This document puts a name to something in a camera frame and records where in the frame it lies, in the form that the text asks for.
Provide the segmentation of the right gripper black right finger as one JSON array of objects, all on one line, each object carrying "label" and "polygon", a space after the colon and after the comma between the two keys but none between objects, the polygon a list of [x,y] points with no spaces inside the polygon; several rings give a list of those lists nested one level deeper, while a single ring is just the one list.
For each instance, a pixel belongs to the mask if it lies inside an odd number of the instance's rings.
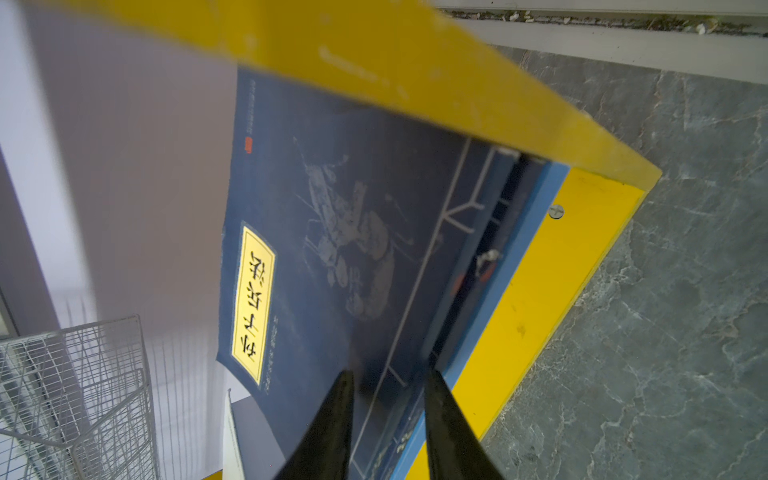
[{"label": "right gripper black right finger", "polygon": [[501,480],[439,371],[428,370],[424,390],[429,478]]}]

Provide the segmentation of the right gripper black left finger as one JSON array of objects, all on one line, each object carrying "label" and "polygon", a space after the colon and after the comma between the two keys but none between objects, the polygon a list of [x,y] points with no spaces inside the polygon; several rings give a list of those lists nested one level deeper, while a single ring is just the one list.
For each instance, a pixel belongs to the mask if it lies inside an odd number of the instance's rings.
[{"label": "right gripper black left finger", "polygon": [[354,399],[353,372],[342,370],[275,479],[348,478]]}]

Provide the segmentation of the white Spanish text book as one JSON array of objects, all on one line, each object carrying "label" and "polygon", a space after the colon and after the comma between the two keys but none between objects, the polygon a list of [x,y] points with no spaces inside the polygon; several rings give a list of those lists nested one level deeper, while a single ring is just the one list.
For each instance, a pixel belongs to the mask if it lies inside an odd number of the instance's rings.
[{"label": "white Spanish text book", "polygon": [[224,396],[224,424],[222,434],[222,479],[223,480],[245,480],[245,470],[240,453],[240,447],[235,427],[231,391],[228,390]]}]

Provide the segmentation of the blue Lunyu book yellow label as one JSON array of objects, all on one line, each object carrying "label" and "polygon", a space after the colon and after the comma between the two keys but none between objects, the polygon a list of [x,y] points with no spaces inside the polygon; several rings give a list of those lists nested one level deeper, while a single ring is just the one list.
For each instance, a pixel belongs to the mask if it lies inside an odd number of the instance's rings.
[{"label": "blue Lunyu book yellow label", "polygon": [[468,362],[542,222],[548,170],[545,162],[492,150],[469,199],[448,209],[448,231],[466,242],[425,347],[428,364],[450,378]]}]

